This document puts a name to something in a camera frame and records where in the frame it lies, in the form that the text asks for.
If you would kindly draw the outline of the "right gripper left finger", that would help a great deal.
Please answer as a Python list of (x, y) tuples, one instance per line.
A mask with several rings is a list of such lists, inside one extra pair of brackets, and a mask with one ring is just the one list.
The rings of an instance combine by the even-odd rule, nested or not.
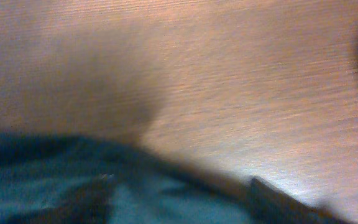
[(114, 213), (110, 203), (116, 189), (114, 175), (26, 181), (21, 189), (31, 207), (15, 212), (5, 223), (106, 224)]

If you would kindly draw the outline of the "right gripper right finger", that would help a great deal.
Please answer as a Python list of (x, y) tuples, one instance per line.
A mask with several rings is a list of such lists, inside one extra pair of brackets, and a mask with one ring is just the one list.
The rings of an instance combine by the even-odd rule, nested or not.
[(321, 208), (309, 207), (257, 178), (250, 180), (249, 202), (251, 214), (264, 223), (350, 224)]

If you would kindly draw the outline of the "black Nike t-shirt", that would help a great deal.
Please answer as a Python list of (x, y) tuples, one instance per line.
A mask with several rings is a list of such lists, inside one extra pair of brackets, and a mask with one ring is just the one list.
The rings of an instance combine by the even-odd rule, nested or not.
[(113, 142), (0, 133), (0, 223), (253, 223), (240, 202)]

